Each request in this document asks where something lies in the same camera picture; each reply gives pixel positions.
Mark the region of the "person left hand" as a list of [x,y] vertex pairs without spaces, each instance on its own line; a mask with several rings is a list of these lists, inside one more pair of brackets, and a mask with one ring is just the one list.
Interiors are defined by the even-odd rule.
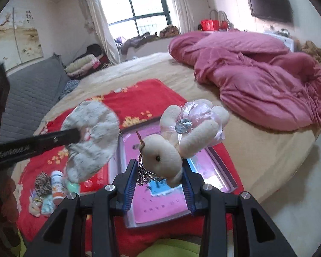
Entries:
[[16,221],[19,217],[14,196],[15,182],[7,178],[0,191],[0,256],[20,256],[21,239]]

